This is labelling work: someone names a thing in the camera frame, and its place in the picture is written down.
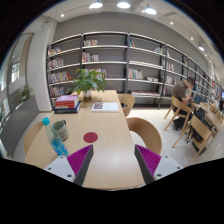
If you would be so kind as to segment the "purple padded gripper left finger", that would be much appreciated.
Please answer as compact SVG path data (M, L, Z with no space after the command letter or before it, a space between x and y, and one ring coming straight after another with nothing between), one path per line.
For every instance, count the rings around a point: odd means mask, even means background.
M93 154L93 145L88 145L68 157L58 156L45 171L82 186Z

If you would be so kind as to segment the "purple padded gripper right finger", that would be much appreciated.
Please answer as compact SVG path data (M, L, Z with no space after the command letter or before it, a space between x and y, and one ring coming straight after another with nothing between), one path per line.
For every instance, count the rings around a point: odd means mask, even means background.
M171 157L160 156L140 145L135 145L134 154L145 184L152 183L182 169L182 166Z

